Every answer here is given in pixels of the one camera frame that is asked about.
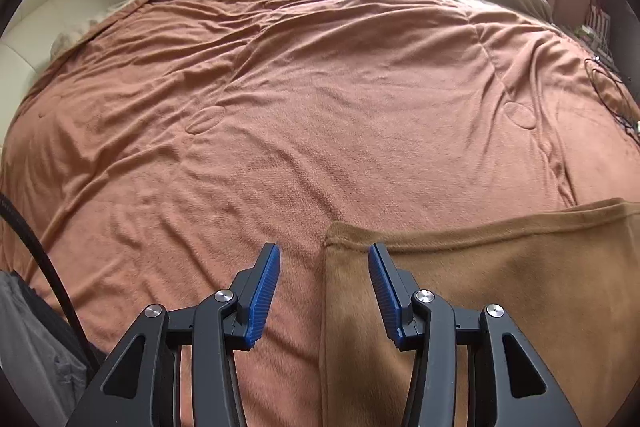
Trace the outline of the brown printed t-shirt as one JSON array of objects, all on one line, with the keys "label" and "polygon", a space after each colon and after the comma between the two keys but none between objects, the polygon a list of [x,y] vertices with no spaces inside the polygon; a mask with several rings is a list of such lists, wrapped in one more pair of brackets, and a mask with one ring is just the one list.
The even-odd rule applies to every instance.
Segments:
[{"label": "brown printed t-shirt", "polygon": [[639,380],[639,207],[623,199],[472,229],[375,232],[336,222],[324,240],[322,421],[396,426],[412,358],[387,337],[368,270],[383,243],[450,305],[506,309],[585,426],[604,426]]}]

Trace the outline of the grey garment pile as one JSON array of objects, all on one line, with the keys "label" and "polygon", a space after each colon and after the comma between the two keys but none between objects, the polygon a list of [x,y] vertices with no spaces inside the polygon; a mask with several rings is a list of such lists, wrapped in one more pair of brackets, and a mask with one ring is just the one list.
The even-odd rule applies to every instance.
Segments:
[{"label": "grey garment pile", "polygon": [[70,325],[15,272],[1,274],[1,369],[40,426],[64,426],[94,375]]}]

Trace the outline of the bedside table with items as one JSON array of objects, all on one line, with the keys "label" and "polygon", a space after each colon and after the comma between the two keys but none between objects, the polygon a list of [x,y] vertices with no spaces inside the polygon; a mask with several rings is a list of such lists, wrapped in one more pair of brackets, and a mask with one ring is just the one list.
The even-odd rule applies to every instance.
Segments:
[{"label": "bedside table with items", "polygon": [[573,28],[570,36],[600,60],[613,64],[611,29],[611,15],[602,8],[599,0],[590,0],[582,24]]}]

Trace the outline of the pink terry bed blanket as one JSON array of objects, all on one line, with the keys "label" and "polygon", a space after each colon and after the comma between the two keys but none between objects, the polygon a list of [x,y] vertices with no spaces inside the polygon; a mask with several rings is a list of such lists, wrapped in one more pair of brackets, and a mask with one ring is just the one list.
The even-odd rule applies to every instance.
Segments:
[{"label": "pink terry bed blanket", "polygon": [[326,426],[323,248],[336,222],[445,232],[623,199],[639,207],[638,104],[560,31],[548,72],[401,74],[307,86],[49,92],[17,109],[1,190],[34,228],[90,340],[148,303],[193,306],[276,243],[264,337],[236,359],[252,426]]}]

